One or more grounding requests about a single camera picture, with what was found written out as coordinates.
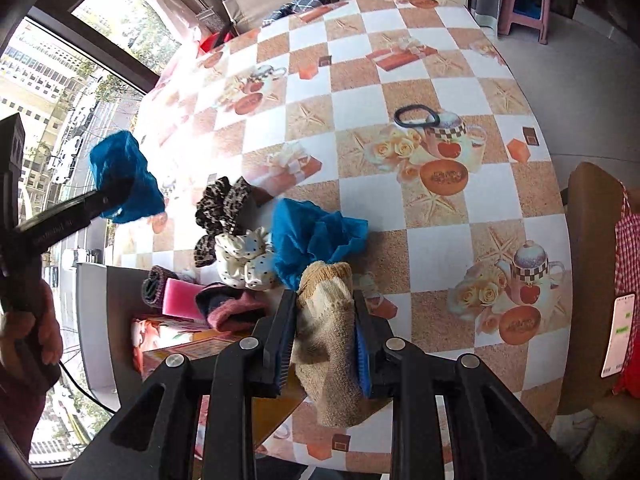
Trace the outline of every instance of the blue fabric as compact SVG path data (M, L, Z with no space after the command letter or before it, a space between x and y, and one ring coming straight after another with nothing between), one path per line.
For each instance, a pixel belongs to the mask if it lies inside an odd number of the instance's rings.
M271 243L273 266L282 282L298 290L300 277L313 262L343 262L348 254L362 252L367 240L366 220L327 213L313 202L283 198L273 210Z
M97 189L115 178L134 179L127 201L105 211L101 217L110 218L116 224L126 224L164 211L164 197L158 189L158 181L147 171L146 158L130 132L120 130L96 144L89 153L89 164Z

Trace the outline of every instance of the table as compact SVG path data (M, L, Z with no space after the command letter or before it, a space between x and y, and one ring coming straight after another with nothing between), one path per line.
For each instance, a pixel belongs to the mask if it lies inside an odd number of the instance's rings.
M439 126L396 127L409 104L437 111ZM351 0L216 52L184 46L134 134L167 208L118 229L116 264L193 269L194 204L222 175L367 219L367 251L351 264L369 307L426 352L474 352L550 429L572 309L566 223L538 122L464 7ZM213 267L196 275L216 279ZM389 405L322 428L303 402L260 451L388 472L391 417Z

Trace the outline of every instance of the pink plastic stool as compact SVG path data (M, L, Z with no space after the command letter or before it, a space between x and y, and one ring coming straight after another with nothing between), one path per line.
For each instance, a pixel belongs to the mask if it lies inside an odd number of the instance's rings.
M498 33L508 34L511 30L511 23L519 23L521 25L526 25L527 27L537 28L540 31L538 43L546 45L550 0L542 0L542 12L539 20L513 12L515 1L516 0L502 0L500 20L498 20Z

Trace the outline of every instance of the parked car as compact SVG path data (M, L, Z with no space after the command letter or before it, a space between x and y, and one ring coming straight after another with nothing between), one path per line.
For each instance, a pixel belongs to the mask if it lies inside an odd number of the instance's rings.
M60 153L63 155L77 155L82 145L82 137L75 136L62 145Z
M60 258L60 265L65 270L76 270L78 264L100 264L102 262L101 249L65 249Z
M74 168L74 161L75 157L73 155L61 152L53 173L54 184L64 184L69 179Z

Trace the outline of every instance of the teapot print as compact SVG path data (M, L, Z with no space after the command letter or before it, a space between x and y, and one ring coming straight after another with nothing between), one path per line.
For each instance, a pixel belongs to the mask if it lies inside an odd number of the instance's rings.
M520 305L544 305L550 299L551 289L564 281L562 262L550 262L545 250L532 240L516 251L512 262L498 260L495 265L507 277L511 301ZM549 275L553 267L562 270L557 281Z
M453 112L441 112L440 124L425 128L426 150L435 158L461 162L472 173L480 170L486 131L482 126L467 125Z

